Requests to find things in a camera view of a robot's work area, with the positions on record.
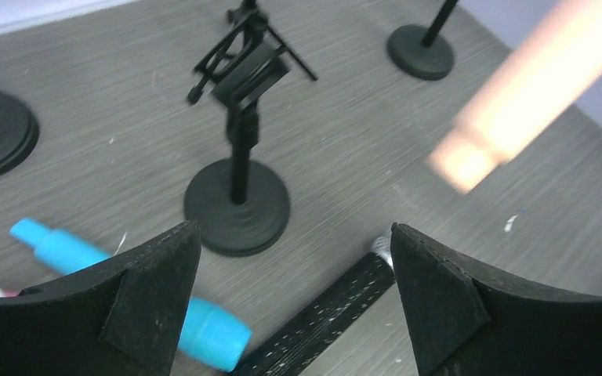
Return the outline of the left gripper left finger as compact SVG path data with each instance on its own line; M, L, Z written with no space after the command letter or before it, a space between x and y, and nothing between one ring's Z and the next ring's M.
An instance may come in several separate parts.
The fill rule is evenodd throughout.
M167 375L201 254L186 221L94 266L0 298L0 375Z

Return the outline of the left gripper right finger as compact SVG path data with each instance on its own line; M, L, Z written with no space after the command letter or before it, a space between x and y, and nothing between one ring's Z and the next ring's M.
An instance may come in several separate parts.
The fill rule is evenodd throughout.
M550 287L405 224L391 254L421 375L602 375L602 296Z

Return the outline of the beige microphone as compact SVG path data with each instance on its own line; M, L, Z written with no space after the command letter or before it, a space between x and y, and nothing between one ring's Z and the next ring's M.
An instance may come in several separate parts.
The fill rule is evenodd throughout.
M426 159L466 193L602 76L602 1L559 1L457 113Z

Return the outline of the black tripod shock mount stand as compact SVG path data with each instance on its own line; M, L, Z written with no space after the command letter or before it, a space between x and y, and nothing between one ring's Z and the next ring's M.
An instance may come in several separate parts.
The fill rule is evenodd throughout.
M188 103L196 104L205 86L212 83L212 95L225 107L246 108L289 72L285 56L311 81L318 79L270 25L256 1L243 1L236 9L228 9L226 18L231 29L193 68L201 77L189 91Z

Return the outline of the black glitter microphone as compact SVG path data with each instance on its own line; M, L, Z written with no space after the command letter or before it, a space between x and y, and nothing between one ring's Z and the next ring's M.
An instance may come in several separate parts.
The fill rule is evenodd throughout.
M231 375L300 375L395 282L390 234L245 356Z

